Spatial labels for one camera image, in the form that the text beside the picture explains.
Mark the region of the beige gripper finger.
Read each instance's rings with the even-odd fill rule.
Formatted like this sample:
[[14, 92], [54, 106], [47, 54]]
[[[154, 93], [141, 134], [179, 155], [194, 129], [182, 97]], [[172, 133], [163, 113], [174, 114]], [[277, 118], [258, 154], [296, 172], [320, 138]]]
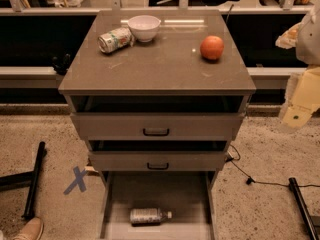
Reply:
[[296, 46], [299, 27], [299, 23], [290, 27], [287, 31], [285, 31], [281, 36], [277, 38], [275, 45], [283, 49], [294, 48]]
[[320, 67], [293, 73], [286, 86], [279, 118], [285, 131], [302, 128], [320, 108]]

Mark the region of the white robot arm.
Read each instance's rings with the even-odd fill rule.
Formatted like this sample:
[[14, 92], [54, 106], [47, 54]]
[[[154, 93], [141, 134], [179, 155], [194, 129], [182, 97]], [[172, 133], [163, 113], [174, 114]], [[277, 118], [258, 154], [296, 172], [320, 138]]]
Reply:
[[295, 131], [320, 108], [320, 6], [314, 5], [299, 23], [276, 40], [276, 45], [295, 48], [297, 59], [307, 65], [303, 73], [291, 74], [279, 112], [282, 128]]

